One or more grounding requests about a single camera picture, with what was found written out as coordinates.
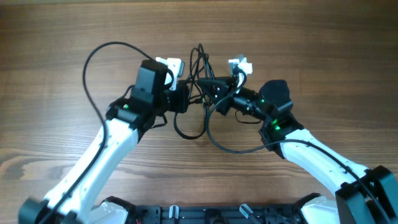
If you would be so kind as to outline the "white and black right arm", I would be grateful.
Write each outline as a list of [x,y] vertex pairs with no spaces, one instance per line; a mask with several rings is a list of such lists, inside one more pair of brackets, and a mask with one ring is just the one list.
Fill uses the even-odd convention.
[[228,77],[198,81],[217,112],[234,108],[262,121],[262,147],[300,166],[333,193],[334,200],[318,194],[302,199],[298,209],[305,223],[397,223],[397,180],[389,169],[369,169],[317,140],[293,116],[286,81],[268,81],[258,92],[244,84]]

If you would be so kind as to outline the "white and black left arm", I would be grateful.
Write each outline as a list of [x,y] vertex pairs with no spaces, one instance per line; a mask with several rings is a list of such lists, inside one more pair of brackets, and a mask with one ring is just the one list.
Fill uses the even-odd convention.
[[18,222],[132,222],[133,204],[109,197],[95,207],[95,200],[122,159],[156,126],[156,117],[187,109],[188,96],[177,94],[183,68],[179,58],[143,60],[135,84],[109,105],[89,148],[41,202],[28,198],[22,204]]

